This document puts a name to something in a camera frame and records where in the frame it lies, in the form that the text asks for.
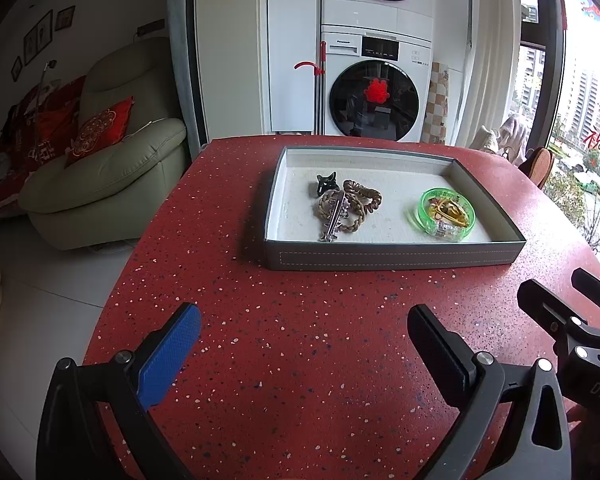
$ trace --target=tile floor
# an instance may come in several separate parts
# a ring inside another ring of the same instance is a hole
[[[81,363],[102,307],[133,248],[58,251],[29,219],[0,221],[0,449],[35,478],[40,415],[53,367]]]

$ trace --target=speckled tabletop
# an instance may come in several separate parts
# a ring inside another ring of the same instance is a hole
[[[264,216],[285,145],[344,145],[453,156],[528,240],[510,266],[445,270],[283,272],[266,268]],[[535,278],[590,324],[600,310],[571,289],[573,269],[600,265],[557,207],[508,162],[430,144],[344,137],[215,140],[149,225],[93,333],[86,364],[135,348],[183,302],[203,331],[151,413],[197,479],[412,478],[451,427],[448,407],[406,335],[426,303],[476,351],[555,363],[552,339],[517,306]],[[482,470],[500,411],[472,468]],[[122,463],[137,467],[106,411]]]

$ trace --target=white curtain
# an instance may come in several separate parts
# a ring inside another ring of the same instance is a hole
[[[466,147],[478,129],[497,129],[509,111],[520,51],[520,0],[473,0],[465,99],[452,143]]]

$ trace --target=red hanging decoration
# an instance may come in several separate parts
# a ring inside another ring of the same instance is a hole
[[[364,91],[366,100],[370,103],[378,103],[379,105],[389,98],[389,92],[386,91],[386,81],[380,81],[378,78],[369,83],[368,88]]]

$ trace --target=red handle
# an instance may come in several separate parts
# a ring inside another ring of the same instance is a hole
[[[303,61],[298,63],[294,69],[300,68],[301,66],[312,66],[314,67],[314,75],[315,76],[319,76],[324,74],[324,70],[322,70],[319,66],[317,66],[315,63],[311,62],[311,61]]]

